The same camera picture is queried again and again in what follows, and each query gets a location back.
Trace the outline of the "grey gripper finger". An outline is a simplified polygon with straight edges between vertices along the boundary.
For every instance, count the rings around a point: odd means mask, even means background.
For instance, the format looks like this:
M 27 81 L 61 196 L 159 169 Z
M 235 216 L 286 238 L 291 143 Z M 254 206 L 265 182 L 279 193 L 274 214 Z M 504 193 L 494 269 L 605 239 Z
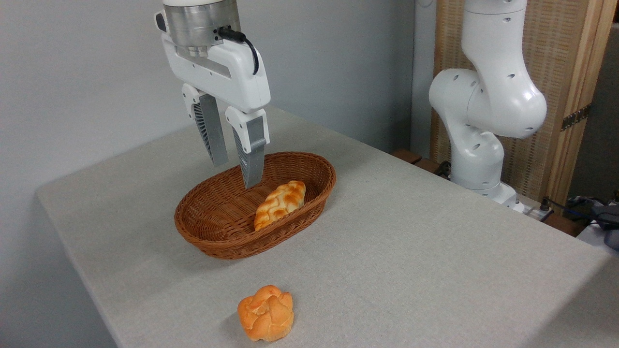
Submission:
M 229 106 L 225 116 L 233 128 L 245 188 L 250 189 L 262 180 L 265 146 L 270 143 L 266 112 L 244 113 Z
M 189 117 L 195 121 L 214 166 L 226 164 L 229 159 L 217 100 L 190 84 L 183 85 L 182 93 Z

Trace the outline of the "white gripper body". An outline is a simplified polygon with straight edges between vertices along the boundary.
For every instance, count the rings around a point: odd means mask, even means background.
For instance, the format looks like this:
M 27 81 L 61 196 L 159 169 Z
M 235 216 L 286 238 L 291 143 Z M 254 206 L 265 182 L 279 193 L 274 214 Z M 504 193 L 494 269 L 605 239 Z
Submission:
M 264 108 L 271 101 L 265 66 L 259 57 L 254 74 L 254 56 L 249 46 L 230 40 L 211 46 L 208 56 L 186 59 L 177 53 L 170 35 L 161 34 L 164 51 L 174 75 L 194 88 L 245 113 Z

